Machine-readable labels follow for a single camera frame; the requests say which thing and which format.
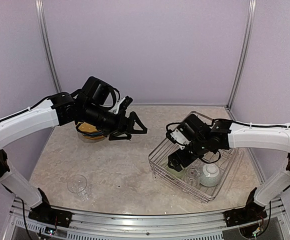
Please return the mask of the light green mug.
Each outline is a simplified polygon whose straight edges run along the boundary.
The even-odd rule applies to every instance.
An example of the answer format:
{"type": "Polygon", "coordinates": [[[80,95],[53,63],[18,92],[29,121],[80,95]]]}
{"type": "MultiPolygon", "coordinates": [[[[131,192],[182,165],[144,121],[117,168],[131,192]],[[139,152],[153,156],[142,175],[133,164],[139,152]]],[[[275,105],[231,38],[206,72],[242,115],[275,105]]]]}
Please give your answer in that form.
{"type": "Polygon", "coordinates": [[[166,170],[171,173],[174,176],[177,176],[178,178],[180,178],[181,176],[184,175],[184,170],[182,169],[181,171],[176,171],[175,169],[172,169],[170,167],[166,167],[166,170]]]}

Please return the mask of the clear glass cup front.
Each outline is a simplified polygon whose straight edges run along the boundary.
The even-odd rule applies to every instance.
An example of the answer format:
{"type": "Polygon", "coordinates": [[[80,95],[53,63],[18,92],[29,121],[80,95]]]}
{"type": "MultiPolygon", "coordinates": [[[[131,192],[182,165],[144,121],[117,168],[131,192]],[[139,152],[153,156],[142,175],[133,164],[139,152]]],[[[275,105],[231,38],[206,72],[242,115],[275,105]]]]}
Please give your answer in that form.
{"type": "Polygon", "coordinates": [[[201,180],[201,172],[198,168],[188,167],[185,170],[185,174],[183,176],[183,180],[185,183],[189,184],[192,187],[196,187],[200,184],[201,180]]]}

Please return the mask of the clear glass cup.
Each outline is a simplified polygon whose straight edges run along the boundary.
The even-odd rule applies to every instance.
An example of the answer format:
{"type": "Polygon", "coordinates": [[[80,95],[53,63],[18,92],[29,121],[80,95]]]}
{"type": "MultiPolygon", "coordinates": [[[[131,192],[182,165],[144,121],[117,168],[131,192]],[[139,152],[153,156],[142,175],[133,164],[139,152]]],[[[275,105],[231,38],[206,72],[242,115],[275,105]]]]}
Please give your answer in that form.
{"type": "Polygon", "coordinates": [[[200,184],[201,180],[201,172],[198,168],[188,167],[185,170],[185,174],[183,176],[183,180],[185,183],[189,184],[192,187],[196,187],[200,184]]]}
{"type": "Polygon", "coordinates": [[[81,174],[76,174],[69,178],[67,181],[67,189],[82,201],[88,201],[92,195],[92,185],[81,174]]]}

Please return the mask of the blue polka dot plate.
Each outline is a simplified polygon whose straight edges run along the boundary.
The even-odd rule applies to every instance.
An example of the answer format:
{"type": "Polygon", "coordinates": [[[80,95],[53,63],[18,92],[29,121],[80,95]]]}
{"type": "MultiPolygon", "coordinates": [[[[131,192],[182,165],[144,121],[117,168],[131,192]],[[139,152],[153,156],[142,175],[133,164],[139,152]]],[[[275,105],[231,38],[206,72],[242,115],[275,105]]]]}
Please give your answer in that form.
{"type": "Polygon", "coordinates": [[[84,136],[89,136],[89,137],[105,136],[105,133],[103,131],[95,131],[95,132],[80,131],[79,133],[81,133],[84,136]]]}

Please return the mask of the yellow polka dot plate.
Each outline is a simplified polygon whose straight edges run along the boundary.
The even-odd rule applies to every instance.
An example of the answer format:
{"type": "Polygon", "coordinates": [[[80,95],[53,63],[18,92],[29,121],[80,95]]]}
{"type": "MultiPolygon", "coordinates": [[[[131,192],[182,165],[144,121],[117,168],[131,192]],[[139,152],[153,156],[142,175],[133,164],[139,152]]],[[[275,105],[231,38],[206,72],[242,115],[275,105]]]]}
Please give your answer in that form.
{"type": "Polygon", "coordinates": [[[86,122],[78,122],[75,126],[76,130],[82,134],[96,134],[100,132],[97,128],[89,123],[86,122]]]}
{"type": "Polygon", "coordinates": [[[101,142],[101,141],[104,141],[107,139],[106,136],[85,136],[85,135],[82,135],[80,137],[80,139],[84,142],[87,142],[87,143],[97,143],[97,142],[101,142]]]}

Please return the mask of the white green ceramic bowl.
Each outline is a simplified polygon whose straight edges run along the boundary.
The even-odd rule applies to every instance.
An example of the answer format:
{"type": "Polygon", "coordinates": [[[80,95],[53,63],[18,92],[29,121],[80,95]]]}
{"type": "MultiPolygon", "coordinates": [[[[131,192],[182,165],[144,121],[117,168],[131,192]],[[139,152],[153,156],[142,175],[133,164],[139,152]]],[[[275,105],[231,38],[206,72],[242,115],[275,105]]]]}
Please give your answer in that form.
{"type": "Polygon", "coordinates": [[[201,168],[200,184],[211,188],[215,187],[221,180],[220,168],[214,164],[204,164],[201,168]]]}

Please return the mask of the clear glass cup back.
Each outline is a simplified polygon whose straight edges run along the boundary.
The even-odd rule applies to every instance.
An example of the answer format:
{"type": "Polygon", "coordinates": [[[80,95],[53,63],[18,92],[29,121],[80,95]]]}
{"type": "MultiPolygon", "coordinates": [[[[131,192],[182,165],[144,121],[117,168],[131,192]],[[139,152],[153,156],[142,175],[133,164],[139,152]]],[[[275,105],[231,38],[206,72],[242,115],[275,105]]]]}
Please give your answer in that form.
{"type": "Polygon", "coordinates": [[[67,189],[82,201],[88,201],[92,195],[92,185],[81,174],[76,174],[69,178],[67,181],[67,189]]]}

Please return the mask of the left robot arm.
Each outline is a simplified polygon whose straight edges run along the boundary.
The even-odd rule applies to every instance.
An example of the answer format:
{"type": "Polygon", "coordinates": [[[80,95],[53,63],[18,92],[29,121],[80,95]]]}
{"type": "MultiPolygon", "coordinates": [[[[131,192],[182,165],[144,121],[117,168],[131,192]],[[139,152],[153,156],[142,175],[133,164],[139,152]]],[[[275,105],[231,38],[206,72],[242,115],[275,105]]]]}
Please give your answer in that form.
{"type": "Polygon", "coordinates": [[[8,162],[4,147],[33,133],[68,123],[87,123],[97,129],[96,135],[110,141],[130,140],[132,135],[146,134],[148,129],[132,111],[129,96],[110,84],[91,76],[82,88],[73,93],[61,92],[47,96],[33,106],[0,119],[0,184],[21,198],[42,221],[55,218],[55,211],[45,194],[33,187],[8,162]]]}

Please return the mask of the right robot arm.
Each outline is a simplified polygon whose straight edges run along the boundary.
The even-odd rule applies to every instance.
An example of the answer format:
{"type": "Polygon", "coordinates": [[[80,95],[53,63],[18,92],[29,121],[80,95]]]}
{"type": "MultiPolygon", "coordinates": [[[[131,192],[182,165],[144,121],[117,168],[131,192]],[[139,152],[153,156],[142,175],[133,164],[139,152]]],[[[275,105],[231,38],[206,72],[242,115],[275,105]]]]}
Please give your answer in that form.
{"type": "Polygon", "coordinates": [[[207,153],[221,150],[256,148],[287,153],[287,165],[273,174],[251,195],[251,203],[241,210],[241,218],[251,222],[270,201],[290,186],[290,122],[282,124],[254,124],[231,119],[215,118],[210,124],[191,113],[182,122],[167,124],[166,138],[179,149],[168,157],[169,168],[180,172],[207,153]]]}

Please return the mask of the aluminium front frame rail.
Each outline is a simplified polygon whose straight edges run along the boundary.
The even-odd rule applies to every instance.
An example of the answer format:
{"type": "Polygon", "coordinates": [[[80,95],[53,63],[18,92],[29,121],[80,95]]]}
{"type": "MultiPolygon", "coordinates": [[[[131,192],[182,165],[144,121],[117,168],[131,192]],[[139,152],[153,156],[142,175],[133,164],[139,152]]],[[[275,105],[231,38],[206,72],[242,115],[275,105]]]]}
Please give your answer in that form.
{"type": "Polygon", "coordinates": [[[290,240],[290,222],[279,198],[268,217],[227,226],[222,210],[172,215],[126,215],[70,209],[68,227],[28,218],[29,208],[16,198],[9,211],[4,240],[242,240],[243,231],[261,229],[257,240],[290,240]]]}

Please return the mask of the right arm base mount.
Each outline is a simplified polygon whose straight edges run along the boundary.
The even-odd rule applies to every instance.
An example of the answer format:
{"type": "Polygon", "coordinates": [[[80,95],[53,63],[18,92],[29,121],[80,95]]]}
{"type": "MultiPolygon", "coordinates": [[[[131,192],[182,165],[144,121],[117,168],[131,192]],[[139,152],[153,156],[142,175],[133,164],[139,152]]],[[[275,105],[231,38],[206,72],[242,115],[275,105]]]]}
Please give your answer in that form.
{"type": "Polygon", "coordinates": [[[264,206],[260,206],[254,202],[255,187],[249,194],[244,207],[233,208],[223,213],[227,227],[243,225],[265,219],[268,215],[264,206]]]}

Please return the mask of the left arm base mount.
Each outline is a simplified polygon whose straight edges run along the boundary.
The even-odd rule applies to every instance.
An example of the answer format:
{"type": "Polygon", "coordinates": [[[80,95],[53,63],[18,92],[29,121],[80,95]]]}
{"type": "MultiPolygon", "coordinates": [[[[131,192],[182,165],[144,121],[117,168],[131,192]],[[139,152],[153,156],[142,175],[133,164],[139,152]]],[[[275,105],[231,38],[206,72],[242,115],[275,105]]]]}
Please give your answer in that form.
{"type": "Polygon", "coordinates": [[[40,223],[53,225],[55,227],[69,228],[73,213],[51,207],[45,193],[38,188],[42,203],[34,208],[30,208],[28,218],[40,223]]]}

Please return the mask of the left aluminium corner post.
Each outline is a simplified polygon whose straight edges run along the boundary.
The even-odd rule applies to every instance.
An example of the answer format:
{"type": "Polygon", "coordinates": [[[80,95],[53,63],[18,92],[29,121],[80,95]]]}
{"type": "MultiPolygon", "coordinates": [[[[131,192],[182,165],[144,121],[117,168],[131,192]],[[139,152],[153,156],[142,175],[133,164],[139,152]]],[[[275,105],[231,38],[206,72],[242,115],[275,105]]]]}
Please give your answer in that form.
{"type": "Polygon", "coordinates": [[[45,17],[45,10],[44,10],[44,1],[43,0],[35,0],[35,8],[36,8],[36,14],[37,14],[37,20],[39,25],[39,31],[42,38],[42,44],[44,48],[44,53],[47,60],[47,65],[49,68],[49,72],[51,75],[52,83],[54,86],[54,89],[57,93],[60,93],[62,91],[62,87],[58,78],[53,53],[49,41],[49,35],[48,35],[48,28],[47,28],[47,22],[45,17]]]}

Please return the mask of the aluminium corner post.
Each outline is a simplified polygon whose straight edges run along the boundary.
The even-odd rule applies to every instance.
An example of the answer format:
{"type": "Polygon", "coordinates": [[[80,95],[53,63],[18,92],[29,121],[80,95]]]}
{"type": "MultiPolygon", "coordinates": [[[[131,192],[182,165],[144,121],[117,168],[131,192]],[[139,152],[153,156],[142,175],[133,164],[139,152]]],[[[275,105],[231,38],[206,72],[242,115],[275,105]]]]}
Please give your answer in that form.
{"type": "Polygon", "coordinates": [[[62,87],[58,78],[53,53],[49,41],[49,35],[48,35],[48,28],[47,28],[47,22],[45,17],[45,10],[44,10],[44,1],[43,0],[35,0],[35,8],[36,8],[36,14],[37,14],[37,20],[39,25],[39,31],[42,38],[42,44],[44,48],[44,53],[47,60],[47,65],[49,68],[49,72],[51,75],[52,83],[54,86],[54,89],[57,93],[60,93],[62,91],[62,87]]]}
{"type": "Polygon", "coordinates": [[[242,79],[246,59],[248,56],[248,50],[249,50],[249,45],[250,45],[250,39],[253,31],[253,25],[254,25],[254,18],[255,18],[255,12],[256,12],[256,5],[257,1],[256,0],[250,0],[248,5],[248,11],[247,11],[247,19],[246,19],[246,24],[245,24],[245,30],[243,34],[243,41],[242,41],[242,46],[240,50],[240,55],[238,59],[238,65],[235,71],[235,76],[234,76],[234,81],[233,85],[230,91],[229,99],[227,101],[227,109],[230,111],[233,106],[234,102],[239,90],[239,85],[242,79]]]}

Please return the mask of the right aluminium corner post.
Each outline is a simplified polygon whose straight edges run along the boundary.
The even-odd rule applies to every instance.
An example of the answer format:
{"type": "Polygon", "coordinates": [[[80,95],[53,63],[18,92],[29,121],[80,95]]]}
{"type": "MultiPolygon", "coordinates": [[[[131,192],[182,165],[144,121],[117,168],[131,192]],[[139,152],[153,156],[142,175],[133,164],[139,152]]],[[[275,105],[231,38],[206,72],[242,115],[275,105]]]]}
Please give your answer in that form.
{"type": "Polygon", "coordinates": [[[255,18],[255,12],[256,12],[256,5],[257,1],[256,0],[250,0],[248,5],[248,11],[247,11],[247,19],[246,19],[246,24],[245,24],[245,30],[243,34],[243,41],[242,41],[242,46],[240,50],[240,55],[238,59],[238,65],[235,71],[235,76],[234,76],[234,81],[233,85],[230,91],[229,99],[227,101],[227,109],[230,111],[233,106],[234,102],[239,90],[239,85],[242,79],[246,59],[248,56],[248,50],[249,50],[249,45],[250,45],[250,39],[253,31],[253,25],[254,25],[254,18],[255,18]]]}

